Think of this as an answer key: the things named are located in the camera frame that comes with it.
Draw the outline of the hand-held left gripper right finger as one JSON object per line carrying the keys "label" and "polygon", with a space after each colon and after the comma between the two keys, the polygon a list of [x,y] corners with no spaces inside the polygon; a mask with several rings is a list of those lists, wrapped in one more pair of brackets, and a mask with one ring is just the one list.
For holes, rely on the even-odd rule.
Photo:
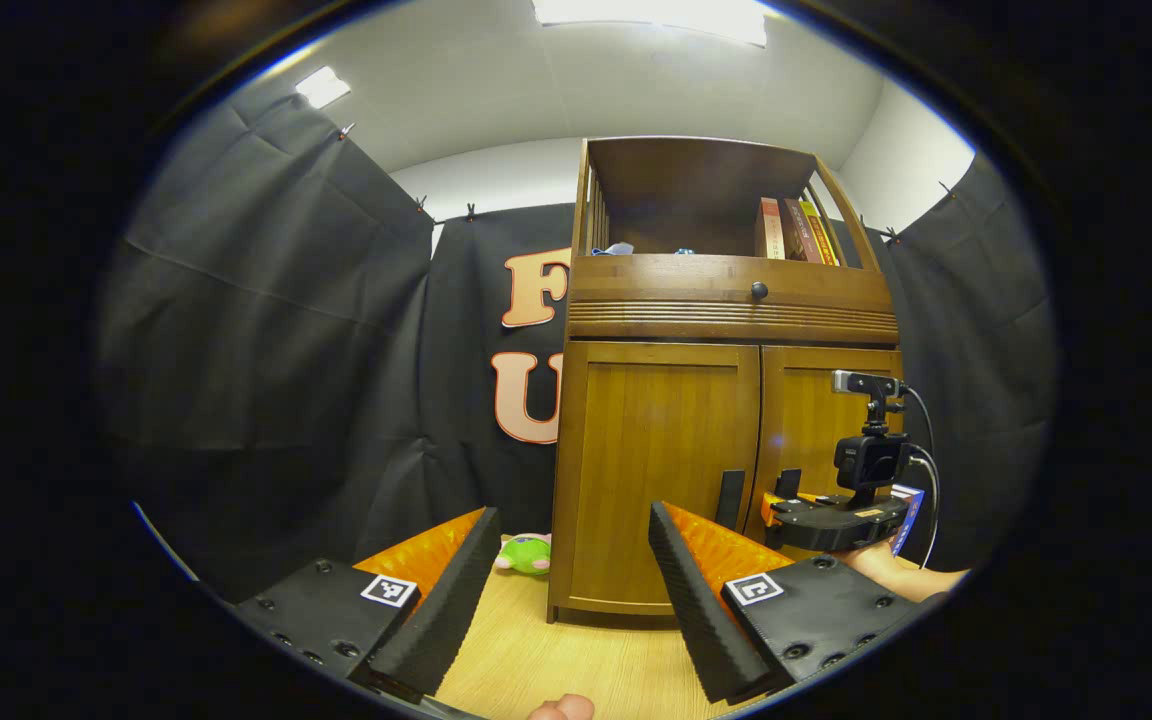
{"label": "hand-held left gripper right finger", "polygon": [[664,501],[650,507],[647,543],[708,702],[809,682],[920,614],[836,558],[791,561]]}

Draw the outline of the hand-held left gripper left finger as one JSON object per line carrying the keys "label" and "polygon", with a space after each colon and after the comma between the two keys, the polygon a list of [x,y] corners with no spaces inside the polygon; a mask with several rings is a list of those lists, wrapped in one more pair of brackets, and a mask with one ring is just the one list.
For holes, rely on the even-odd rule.
{"label": "hand-held left gripper left finger", "polygon": [[236,614],[316,669],[420,702],[435,696],[465,642],[499,539],[498,511],[482,507],[362,561],[314,559]]}

